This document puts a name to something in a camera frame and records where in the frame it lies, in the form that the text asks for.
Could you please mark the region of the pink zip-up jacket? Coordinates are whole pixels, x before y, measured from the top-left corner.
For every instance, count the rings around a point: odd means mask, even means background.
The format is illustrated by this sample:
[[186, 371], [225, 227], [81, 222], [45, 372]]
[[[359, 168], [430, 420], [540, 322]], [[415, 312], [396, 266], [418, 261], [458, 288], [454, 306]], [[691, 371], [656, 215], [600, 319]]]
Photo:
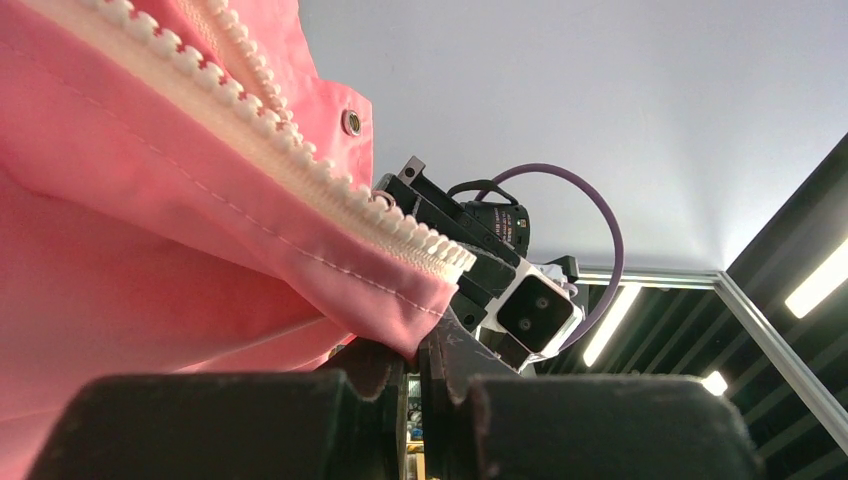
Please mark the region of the pink zip-up jacket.
[[474, 255], [371, 188], [295, 1], [1, 5], [1, 475], [127, 372], [412, 358]]

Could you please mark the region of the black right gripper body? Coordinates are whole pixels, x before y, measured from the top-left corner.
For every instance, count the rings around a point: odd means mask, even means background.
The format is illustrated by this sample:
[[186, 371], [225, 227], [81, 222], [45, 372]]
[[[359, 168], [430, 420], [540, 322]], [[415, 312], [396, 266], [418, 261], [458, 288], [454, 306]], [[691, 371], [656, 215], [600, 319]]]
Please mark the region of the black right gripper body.
[[527, 256], [530, 244], [530, 217], [523, 205], [469, 201], [464, 202], [463, 207], [519, 256]]

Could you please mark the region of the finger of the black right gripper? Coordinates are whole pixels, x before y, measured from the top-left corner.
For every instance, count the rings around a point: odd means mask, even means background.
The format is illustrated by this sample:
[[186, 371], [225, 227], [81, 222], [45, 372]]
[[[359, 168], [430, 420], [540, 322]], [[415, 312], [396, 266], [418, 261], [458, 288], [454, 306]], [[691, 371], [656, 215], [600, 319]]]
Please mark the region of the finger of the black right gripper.
[[486, 307], [501, 298], [515, 280], [520, 263], [516, 250], [509, 245], [497, 247], [494, 252], [476, 245], [452, 245], [450, 259], [466, 267], [450, 302], [460, 326], [468, 332], [505, 332]]
[[520, 204], [514, 196], [489, 179], [467, 181], [443, 190], [424, 175], [424, 169], [425, 164], [413, 156], [397, 174], [383, 175], [376, 189], [391, 196], [404, 213], [458, 243], [480, 246], [492, 252], [507, 245], [472, 217], [463, 203]]

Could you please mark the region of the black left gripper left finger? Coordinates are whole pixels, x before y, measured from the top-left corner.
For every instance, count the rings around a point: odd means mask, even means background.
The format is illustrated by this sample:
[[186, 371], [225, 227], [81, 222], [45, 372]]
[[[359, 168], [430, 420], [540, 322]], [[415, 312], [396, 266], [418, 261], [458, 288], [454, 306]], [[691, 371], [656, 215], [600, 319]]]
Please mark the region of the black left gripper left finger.
[[115, 375], [82, 387], [32, 479], [397, 479], [404, 359], [355, 341], [311, 372]]

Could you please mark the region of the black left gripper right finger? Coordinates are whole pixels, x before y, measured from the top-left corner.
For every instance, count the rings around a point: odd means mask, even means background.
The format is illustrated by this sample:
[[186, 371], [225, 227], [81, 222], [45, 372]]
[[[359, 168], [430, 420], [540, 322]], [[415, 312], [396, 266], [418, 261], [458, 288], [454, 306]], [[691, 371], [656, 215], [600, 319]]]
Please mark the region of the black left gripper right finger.
[[421, 343], [439, 479], [758, 479], [737, 408], [691, 376], [525, 378], [447, 313]]

